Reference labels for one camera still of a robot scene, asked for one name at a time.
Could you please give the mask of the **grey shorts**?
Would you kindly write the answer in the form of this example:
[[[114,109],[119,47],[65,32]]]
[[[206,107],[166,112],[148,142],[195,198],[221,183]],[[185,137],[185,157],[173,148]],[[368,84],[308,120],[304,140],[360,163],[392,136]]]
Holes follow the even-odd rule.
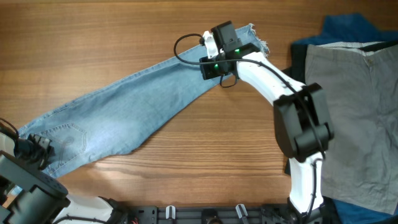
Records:
[[[335,129],[322,168],[322,194],[393,214],[397,46],[364,53],[309,45],[305,81],[325,90]]]

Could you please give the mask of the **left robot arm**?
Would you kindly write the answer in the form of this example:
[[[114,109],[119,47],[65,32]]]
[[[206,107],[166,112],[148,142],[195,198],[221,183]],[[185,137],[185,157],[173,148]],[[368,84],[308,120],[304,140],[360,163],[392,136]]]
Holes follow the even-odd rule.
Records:
[[[36,224],[128,224],[128,210],[112,199],[81,197],[51,176],[44,174],[51,140],[31,134],[22,139],[18,134],[1,131],[1,203],[14,187],[21,191],[7,206],[1,207],[1,223]]]

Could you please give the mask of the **left white rail clip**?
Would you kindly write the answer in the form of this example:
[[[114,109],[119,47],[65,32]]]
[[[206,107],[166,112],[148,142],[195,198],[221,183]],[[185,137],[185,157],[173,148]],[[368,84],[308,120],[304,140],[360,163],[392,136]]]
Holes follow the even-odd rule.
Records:
[[[173,205],[169,205],[165,209],[165,218],[167,220],[175,220],[176,219],[176,208]]]

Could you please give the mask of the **light blue denim jeans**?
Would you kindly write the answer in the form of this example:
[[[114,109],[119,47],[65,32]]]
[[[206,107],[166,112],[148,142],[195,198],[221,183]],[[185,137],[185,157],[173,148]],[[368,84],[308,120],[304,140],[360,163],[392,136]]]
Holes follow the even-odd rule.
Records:
[[[19,129],[54,148],[44,172],[61,177],[85,164],[129,154],[199,96],[219,83],[183,63],[206,56],[197,45],[166,61],[48,111]]]

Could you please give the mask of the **black garment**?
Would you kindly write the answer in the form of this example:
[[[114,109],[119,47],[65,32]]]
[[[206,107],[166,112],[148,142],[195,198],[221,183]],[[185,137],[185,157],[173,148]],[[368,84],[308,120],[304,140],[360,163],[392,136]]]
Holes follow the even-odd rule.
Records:
[[[292,44],[290,47],[292,64],[282,72],[290,78],[305,83],[305,63],[308,45]]]

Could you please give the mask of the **dark blue garment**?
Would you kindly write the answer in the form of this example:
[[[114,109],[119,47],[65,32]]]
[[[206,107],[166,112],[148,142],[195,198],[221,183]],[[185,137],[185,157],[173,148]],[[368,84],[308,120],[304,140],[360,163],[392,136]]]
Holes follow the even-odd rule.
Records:
[[[362,14],[326,16],[319,35],[296,40],[293,45],[324,45],[335,42],[385,42],[397,40],[396,30],[380,30]]]

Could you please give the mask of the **white rail clip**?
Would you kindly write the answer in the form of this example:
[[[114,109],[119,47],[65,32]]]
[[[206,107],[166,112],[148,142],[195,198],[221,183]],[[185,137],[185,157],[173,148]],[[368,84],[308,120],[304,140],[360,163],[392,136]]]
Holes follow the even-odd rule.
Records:
[[[165,218],[167,220],[175,220],[176,219],[176,208],[173,205],[169,205],[165,209]]]
[[[237,204],[235,209],[236,209],[236,213],[238,215],[238,218],[240,219],[242,224],[249,224],[249,222],[248,222],[248,213],[247,213],[245,205],[241,204],[241,203]]]

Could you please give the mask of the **right white rail clip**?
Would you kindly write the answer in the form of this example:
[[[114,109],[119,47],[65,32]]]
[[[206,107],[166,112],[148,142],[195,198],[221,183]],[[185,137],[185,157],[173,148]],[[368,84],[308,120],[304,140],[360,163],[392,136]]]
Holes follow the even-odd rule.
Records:
[[[235,209],[236,209],[236,213],[238,215],[238,218],[240,219],[242,224],[249,224],[249,222],[248,222],[248,213],[247,213],[245,205],[241,204],[241,203],[237,204]]]

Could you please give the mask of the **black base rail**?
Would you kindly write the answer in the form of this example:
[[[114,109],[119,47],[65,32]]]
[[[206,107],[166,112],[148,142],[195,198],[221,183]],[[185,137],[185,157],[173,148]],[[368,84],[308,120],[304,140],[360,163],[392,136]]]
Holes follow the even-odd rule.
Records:
[[[176,219],[165,218],[166,207],[132,207],[130,214],[138,224],[242,224],[234,207],[176,207]],[[246,207],[249,224],[288,223],[279,208]]]

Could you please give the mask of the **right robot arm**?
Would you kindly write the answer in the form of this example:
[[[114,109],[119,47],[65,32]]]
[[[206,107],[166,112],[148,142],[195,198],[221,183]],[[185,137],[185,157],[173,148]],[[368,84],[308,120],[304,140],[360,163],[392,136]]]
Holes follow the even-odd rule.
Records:
[[[275,139],[289,160],[293,221],[308,223],[321,215],[321,172],[333,139],[325,92],[281,72],[254,44],[243,44],[232,22],[201,35],[207,55],[200,59],[205,80],[231,73],[254,87],[273,107]]]

